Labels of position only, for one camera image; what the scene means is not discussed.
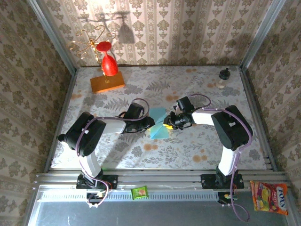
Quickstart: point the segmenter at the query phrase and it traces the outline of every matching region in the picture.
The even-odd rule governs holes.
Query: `patterned wall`
[[[287,0],[248,68],[270,146],[301,211],[301,1]]]
[[[114,55],[127,65],[239,64],[271,0],[43,0],[41,7],[64,44],[95,26],[116,32]],[[90,56],[78,66],[97,65]]]
[[[0,1],[0,225],[19,225],[70,74],[24,0]]]

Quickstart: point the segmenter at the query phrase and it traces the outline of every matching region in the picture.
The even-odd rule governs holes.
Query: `wooden block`
[[[120,87],[124,87],[126,84],[124,83],[122,73],[118,72],[114,76],[107,76],[107,80],[109,81],[106,83],[105,76],[100,76],[96,78],[90,79],[91,81],[91,88],[92,92],[95,93],[102,93],[105,91],[109,91],[111,89],[117,89]]]

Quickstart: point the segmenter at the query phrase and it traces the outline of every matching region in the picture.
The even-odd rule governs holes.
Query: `floral tablecloth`
[[[126,111],[137,97],[146,99],[151,108],[165,107],[169,113],[181,97],[202,93],[212,99],[211,107],[236,105],[250,123],[253,143],[241,155],[239,169],[265,170],[262,149],[257,138],[239,70],[229,66],[231,76],[224,89],[218,89],[220,66],[120,67],[124,88],[92,94],[90,79],[101,75],[99,68],[80,68],[63,123],[65,133],[84,111],[97,116],[115,116]],[[195,107],[205,105],[203,97],[191,97]],[[169,131],[169,138],[152,140],[150,132],[105,134],[96,147],[98,162],[107,169],[215,169],[222,155],[215,128],[197,125],[183,131]],[[52,168],[79,169],[74,151],[58,144]]]

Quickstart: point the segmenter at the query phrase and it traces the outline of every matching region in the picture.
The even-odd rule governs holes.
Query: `blue paper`
[[[151,108],[150,117],[155,121],[155,125],[150,128],[151,139],[166,139],[169,138],[168,129],[163,126],[163,121],[166,117],[166,110],[163,107]]]

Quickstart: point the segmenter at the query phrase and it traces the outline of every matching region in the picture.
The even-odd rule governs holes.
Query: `gold wire ornament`
[[[94,52],[95,60],[102,67],[102,62],[100,60],[101,52],[97,51],[96,46],[97,46],[97,44],[99,44],[99,42],[97,42],[97,40],[102,36],[102,34],[105,31],[105,26],[104,25],[98,25],[97,27],[95,27],[95,30],[97,30],[97,31],[99,31],[101,29],[102,29],[102,31],[96,39],[92,39],[86,30],[79,30],[78,32],[76,32],[76,36],[79,37],[79,36],[83,35],[84,33],[86,33],[86,35],[88,36],[88,41],[86,43],[81,42],[81,41],[70,41],[69,43],[67,43],[66,47],[69,50],[73,50],[75,48],[75,43],[85,45],[86,48],[76,52],[76,56],[79,57],[80,59],[86,58],[89,55],[88,54],[89,48],[91,48]],[[116,38],[116,34],[112,33],[112,32],[107,33],[106,36],[110,37],[110,39],[108,39],[107,41],[110,41],[110,40],[113,40],[114,38]]]

